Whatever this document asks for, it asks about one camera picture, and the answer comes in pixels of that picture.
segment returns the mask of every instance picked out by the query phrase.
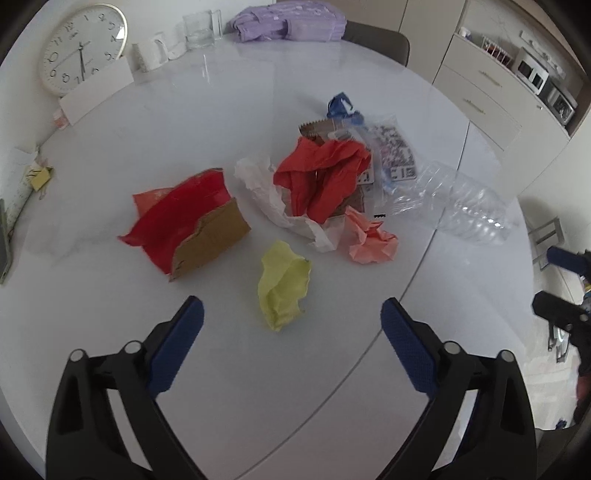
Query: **clock hand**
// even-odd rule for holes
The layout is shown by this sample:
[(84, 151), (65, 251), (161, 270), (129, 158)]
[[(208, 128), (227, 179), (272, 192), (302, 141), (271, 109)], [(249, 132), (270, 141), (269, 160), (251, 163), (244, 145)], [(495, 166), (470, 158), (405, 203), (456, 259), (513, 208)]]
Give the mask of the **clock hand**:
[(84, 50), (84, 45), (82, 45), (82, 42), (80, 42), (80, 47), (78, 48), (78, 51), (80, 52), (80, 73), (82, 74), (82, 81), (84, 82), (84, 74), (86, 73), (86, 71), (84, 68), (84, 58), (82, 57), (82, 50)]
[[(88, 42), (86, 42), (84, 44), (84, 46), (86, 47), (88, 44), (90, 43), (90, 40)], [(79, 50), (79, 48), (75, 49), (72, 53), (70, 53), (65, 59), (63, 59), (60, 63), (58, 63), (57, 65), (55, 65), (53, 67), (53, 69), (55, 70), (56, 68), (58, 68), (62, 63), (64, 63), (67, 59), (69, 59), (72, 55), (74, 55), (74, 53), (76, 53)]]

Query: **yellow crumpled paper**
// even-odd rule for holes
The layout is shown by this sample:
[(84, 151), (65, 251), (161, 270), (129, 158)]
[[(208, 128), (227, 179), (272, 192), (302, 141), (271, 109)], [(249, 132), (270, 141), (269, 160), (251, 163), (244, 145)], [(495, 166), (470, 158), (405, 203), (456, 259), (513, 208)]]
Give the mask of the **yellow crumpled paper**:
[(276, 241), (262, 257), (259, 303), (272, 330), (279, 332), (300, 313), (298, 300), (308, 293), (312, 262)]

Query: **pink crumpled paper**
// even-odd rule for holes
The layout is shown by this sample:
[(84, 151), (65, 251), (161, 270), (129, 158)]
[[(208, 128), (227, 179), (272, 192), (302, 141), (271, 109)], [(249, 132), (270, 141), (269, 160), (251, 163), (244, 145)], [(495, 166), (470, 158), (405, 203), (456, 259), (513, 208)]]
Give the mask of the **pink crumpled paper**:
[(398, 237), (382, 230), (382, 223), (370, 222), (353, 207), (347, 207), (345, 225), (357, 237), (357, 243), (349, 247), (349, 255), (354, 261), (366, 264), (394, 259), (398, 249)]

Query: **round table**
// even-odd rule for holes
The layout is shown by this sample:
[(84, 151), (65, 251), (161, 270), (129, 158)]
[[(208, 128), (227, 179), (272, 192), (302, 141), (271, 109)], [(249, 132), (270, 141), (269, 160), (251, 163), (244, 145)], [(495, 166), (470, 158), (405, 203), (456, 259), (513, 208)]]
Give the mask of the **round table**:
[[(523, 358), (533, 283), (516, 201), (519, 224), (499, 248), (390, 217), (396, 258), (360, 265), (272, 224), (234, 178), (236, 161), (253, 153), (279, 163), (298, 126), (323, 118), (341, 91), (366, 115), (395, 114), (421, 161), (493, 183), (498, 162), (454, 104), (410, 70), (346, 42), (223, 40), (138, 75), (43, 145), (55, 176), (23, 212), (0, 289), (0, 388), (41, 456), (69, 352), (116, 352), (170, 319), (188, 295), (203, 300), (205, 324), (158, 404), (215, 480), (344, 480), (381, 471), (426, 404), (379, 334), (389, 297), (469, 352), (508, 348)], [(224, 168), (252, 231), (169, 283), (117, 236), (137, 218), (133, 194), (210, 167)], [(256, 295), (261, 257), (277, 239), (312, 261), (305, 314), (279, 334), (267, 328)], [(111, 398), (141, 463), (121, 402)]]

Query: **crumpled paper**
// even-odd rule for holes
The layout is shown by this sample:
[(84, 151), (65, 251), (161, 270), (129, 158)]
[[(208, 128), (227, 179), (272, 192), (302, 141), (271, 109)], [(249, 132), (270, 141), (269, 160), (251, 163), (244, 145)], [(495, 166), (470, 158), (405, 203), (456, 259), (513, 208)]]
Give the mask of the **crumpled paper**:
[(349, 247), (351, 258), (362, 264), (387, 262), (394, 259), (398, 237), (380, 227), (383, 222), (370, 222), (353, 207), (345, 210), (345, 225), (357, 236), (357, 243)]
[(301, 313), (298, 300), (308, 293), (312, 262), (278, 240), (263, 255), (262, 266), (259, 303), (269, 327), (279, 332)]
[(273, 171), (269, 156), (256, 154), (236, 163), (234, 175), (242, 180), (267, 218), (282, 228), (314, 240), (310, 245), (319, 252), (336, 250), (345, 221), (342, 217), (329, 218), (322, 226), (307, 216), (293, 217), (285, 212), (280, 187), (273, 185)]
[(279, 165), (273, 183), (291, 192), (294, 216), (306, 214), (323, 224), (357, 188), (357, 177), (371, 163), (371, 153), (357, 140), (328, 140), (322, 145), (306, 137)]

